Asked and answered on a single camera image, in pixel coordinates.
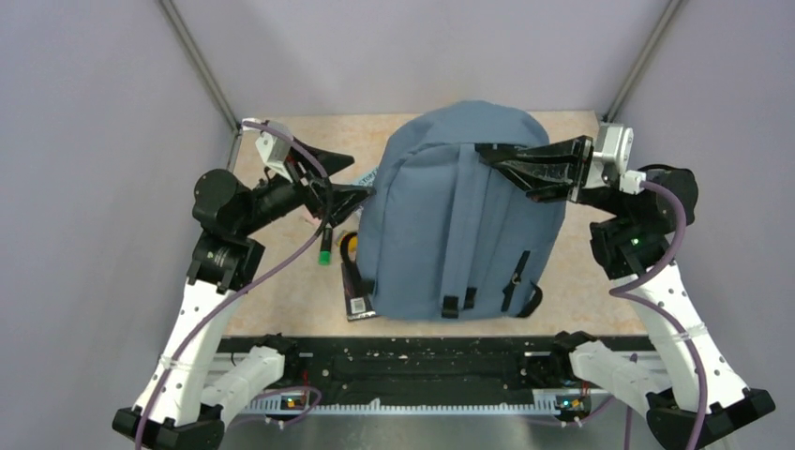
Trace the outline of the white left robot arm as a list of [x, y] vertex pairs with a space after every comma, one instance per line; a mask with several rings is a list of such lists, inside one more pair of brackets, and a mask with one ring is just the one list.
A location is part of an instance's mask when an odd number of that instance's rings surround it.
[[347, 219], [371, 194], [338, 185], [333, 174], [354, 164], [350, 155], [288, 142], [287, 170], [270, 170], [255, 187], [231, 171], [201, 175], [193, 217], [202, 232], [192, 252], [177, 319], [148, 384], [112, 428], [137, 449], [216, 449], [234, 419], [265, 387], [297, 382], [301, 364], [278, 337], [252, 350], [216, 383], [206, 379], [240, 300], [269, 279], [259, 266], [265, 248], [254, 233], [299, 208], [321, 229]]

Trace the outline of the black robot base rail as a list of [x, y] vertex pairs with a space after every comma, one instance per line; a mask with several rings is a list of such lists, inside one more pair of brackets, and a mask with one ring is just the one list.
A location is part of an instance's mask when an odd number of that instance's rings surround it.
[[544, 389], [592, 393], [564, 375], [552, 337], [280, 337], [272, 387], [312, 386], [323, 406], [528, 406]]

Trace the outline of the colourful Treehouse book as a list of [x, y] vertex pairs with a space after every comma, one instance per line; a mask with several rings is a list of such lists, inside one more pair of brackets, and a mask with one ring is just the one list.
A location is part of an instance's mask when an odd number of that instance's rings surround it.
[[369, 172], [364, 173], [359, 178], [354, 180], [353, 184], [359, 187], [372, 187], [377, 173], [378, 168], [373, 168]]

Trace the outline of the pink eraser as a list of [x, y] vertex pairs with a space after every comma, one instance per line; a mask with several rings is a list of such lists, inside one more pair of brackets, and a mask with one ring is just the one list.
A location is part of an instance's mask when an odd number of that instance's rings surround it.
[[321, 223], [321, 220], [320, 220], [320, 219], [318, 219], [318, 218], [316, 218], [316, 217], [312, 216], [312, 215], [311, 215], [311, 214], [309, 214], [309, 213], [306, 213], [306, 214], [304, 214], [304, 215], [302, 216], [302, 219], [303, 219], [303, 220], [304, 220], [306, 223], [308, 223], [308, 224], [310, 224], [310, 225], [312, 225], [312, 226], [315, 226], [315, 227], [317, 227], [317, 226], [318, 226], [318, 225]]

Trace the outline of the dark book underneath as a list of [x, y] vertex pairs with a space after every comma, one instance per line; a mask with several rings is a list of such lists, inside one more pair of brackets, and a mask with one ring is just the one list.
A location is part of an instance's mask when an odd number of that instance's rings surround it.
[[375, 318], [377, 313], [373, 309], [369, 297], [355, 291], [353, 280], [343, 263], [340, 265], [340, 272], [342, 275], [346, 320], [351, 323]]

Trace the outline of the green highlighter pen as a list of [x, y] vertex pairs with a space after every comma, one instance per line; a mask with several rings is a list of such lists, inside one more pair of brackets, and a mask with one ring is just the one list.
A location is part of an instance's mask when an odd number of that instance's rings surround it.
[[326, 226], [322, 230], [321, 243], [319, 247], [318, 265], [327, 266], [331, 263], [332, 259], [332, 246], [334, 239], [334, 231], [331, 227]]

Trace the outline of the orange yellow eraser block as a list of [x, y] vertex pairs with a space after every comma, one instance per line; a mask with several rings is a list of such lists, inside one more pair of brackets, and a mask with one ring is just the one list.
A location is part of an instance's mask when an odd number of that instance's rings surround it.
[[358, 232], [346, 231], [343, 232], [337, 240], [337, 246], [342, 256], [347, 256], [350, 260], [355, 259], [357, 245], [358, 245]]

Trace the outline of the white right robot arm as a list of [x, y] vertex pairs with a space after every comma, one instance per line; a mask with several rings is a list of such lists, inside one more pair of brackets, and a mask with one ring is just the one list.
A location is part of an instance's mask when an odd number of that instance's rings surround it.
[[591, 249], [629, 301], [665, 368], [657, 376], [584, 332], [562, 332], [549, 361], [562, 386], [579, 381], [642, 415], [666, 449], [701, 449], [772, 413], [771, 394], [749, 386], [718, 349], [683, 284], [676, 255], [694, 220], [692, 172], [628, 166], [633, 132], [526, 147], [479, 143], [476, 152], [538, 202], [567, 200], [609, 213], [590, 227]]

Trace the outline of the blue student backpack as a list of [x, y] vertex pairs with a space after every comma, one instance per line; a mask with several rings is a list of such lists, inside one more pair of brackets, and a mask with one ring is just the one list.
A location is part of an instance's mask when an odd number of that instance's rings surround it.
[[474, 146], [548, 142], [529, 113], [483, 100], [400, 127], [363, 205], [355, 259], [344, 263], [355, 291], [392, 320], [531, 316], [565, 206], [528, 199]]

